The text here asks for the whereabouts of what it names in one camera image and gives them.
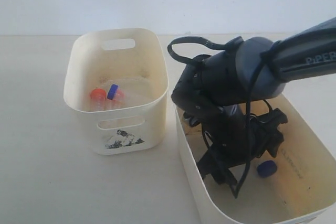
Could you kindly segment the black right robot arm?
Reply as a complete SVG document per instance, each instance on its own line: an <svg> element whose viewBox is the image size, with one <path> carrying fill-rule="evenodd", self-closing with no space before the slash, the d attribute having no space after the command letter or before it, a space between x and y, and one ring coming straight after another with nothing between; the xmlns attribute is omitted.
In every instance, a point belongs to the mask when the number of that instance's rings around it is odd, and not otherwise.
<svg viewBox="0 0 336 224"><path fill-rule="evenodd" d="M237 196L251 161L265 152L276 157L284 139L278 127L288 122L280 109L253 114L251 103L277 97L288 82L334 74L335 19L279 41L236 37L217 44L185 36L167 51L185 64L172 101L190 127L201 127L207 147L198 171Z"/></svg>

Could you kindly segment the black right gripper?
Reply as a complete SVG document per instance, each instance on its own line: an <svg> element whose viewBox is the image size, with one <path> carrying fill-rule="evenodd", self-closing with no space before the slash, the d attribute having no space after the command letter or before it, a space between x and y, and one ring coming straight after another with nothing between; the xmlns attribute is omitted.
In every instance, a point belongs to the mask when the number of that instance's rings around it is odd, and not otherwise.
<svg viewBox="0 0 336 224"><path fill-rule="evenodd" d="M211 174L219 184L236 186L238 181L230 166L242 165L247 161L246 117L239 105L223 107L219 115L202 123L206 136L211 141L211 153L226 166L217 165L209 151L196 162L202 178Z"/></svg>

